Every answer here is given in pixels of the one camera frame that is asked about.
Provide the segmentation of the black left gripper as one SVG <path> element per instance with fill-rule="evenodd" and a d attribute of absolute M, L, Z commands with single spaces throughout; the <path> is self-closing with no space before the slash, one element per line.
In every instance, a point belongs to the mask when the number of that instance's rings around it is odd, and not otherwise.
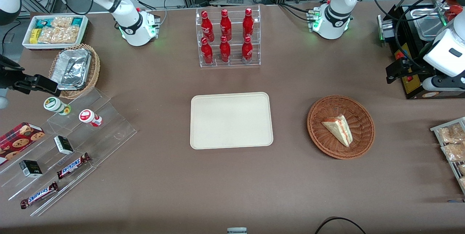
<path fill-rule="evenodd" d="M 431 65 L 424 65 L 423 67 L 414 65 L 413 71 L 411 67 L 412 62 L 406 58 L 399 58 L 392 62 L 385 68 L 387 84 L 391 84 L 402 77 L 413 76 L 414 79 L 425 80 L 437 75 L 436 69 Z"/>

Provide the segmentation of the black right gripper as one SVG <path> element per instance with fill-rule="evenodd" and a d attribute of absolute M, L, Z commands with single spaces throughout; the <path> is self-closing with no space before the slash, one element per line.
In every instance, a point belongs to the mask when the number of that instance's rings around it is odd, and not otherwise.
<path fill-rule="evenodd" d="M 58 84 L 42 75 L 24 75 L 25 69 L 17 62 L 4 55 L 0 56 L 0 88 L 7 89 L 15 84 L 15 90 L 24 94 L 41 91 L 59 97 L 61 90 Z"/>

